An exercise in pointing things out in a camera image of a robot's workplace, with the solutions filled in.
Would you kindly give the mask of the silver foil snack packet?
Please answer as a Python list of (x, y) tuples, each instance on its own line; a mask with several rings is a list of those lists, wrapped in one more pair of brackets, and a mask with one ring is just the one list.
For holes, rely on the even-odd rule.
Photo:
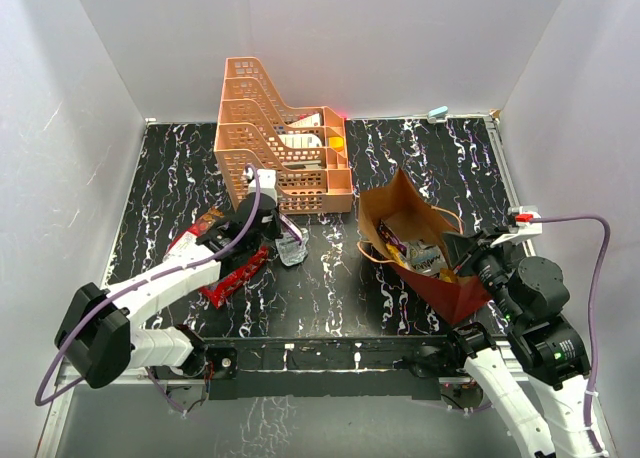
[(289, 232), (285, 232), (282, 238), (275, 240), (278, 256), (282, 264), (286, 267), (292, 267), (301, 264), (308, 255), (308, 230), (306, 228), (302, 228), (301, 233), (301, 241), (298, 241)]

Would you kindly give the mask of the red brown paper bag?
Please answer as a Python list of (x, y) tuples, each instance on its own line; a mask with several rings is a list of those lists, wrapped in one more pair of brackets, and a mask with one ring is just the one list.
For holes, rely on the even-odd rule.
[(448, 324), (455, 325), (490, 300), (477, 278), (453, 273), (452, 254), (445, 250), (444, 234), (459, 232), (454, 214), (426, 203), (408, 175), (399, 170), (389, 184), (360, 194), (359, 231), (386, 264)]

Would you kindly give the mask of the yellow snack packet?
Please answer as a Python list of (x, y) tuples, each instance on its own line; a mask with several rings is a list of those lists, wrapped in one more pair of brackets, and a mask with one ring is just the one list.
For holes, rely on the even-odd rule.
[(406, 248), (403, 245), (397, 246), (394, 243), (387, 243), (386, 249), (397, 264), (406, 269), (411, 268), (405, 256)]

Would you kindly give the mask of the red candy bag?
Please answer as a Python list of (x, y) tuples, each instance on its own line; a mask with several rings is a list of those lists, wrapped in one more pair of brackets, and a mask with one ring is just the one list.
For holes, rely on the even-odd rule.
[[(198, 244), (215, 254), (231, 242), (243, 226), (243, 223), (235, 221), (233, 217), (224, 216), (218, 209), (211, 207), (173, 239), (163, 260), (174, 258), (190, 246)], [(250, 281), (266, 264), (268, 257), (269, 248), (263, 244), (262, 235), (251, 229), (238, 244), (217, 258), (220, 263), (219, 277), (199, 288), (198, 292), (219, 309)]]

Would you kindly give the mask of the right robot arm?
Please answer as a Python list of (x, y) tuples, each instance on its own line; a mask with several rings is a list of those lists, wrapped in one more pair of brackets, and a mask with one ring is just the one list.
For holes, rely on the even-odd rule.
[(508, 247), (535, 235), (531, 226), (446, 232), (459, 277), (476, 277), (507, 321), (511, 352), (540, 404), (534, 406), (501, 351), (478, 324), (452, 331), (447, 366), (478, 383), (524, 457), (605, 457), (593, 412), (595, 362), (562, 310), (570, 294), (561, 268), (540, 256), (512, 264)]

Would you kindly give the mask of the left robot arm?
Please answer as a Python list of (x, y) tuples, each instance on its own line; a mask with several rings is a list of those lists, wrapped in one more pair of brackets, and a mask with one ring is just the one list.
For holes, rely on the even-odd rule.
[(186, 325), (144, 325), (194, 291), (227, 289), (263, 250), (264, 241), (278, 236), (278, 212), (275, 199), (252, 193), (235, 213), (215, 220), (161, 264), (108, 289), (82, 286), (56, 335), (59, 351), (94, 389), (133, 368), (171, 367), (186, 377), (201, 375), (208, 365), (207, 346), (196, 332)]

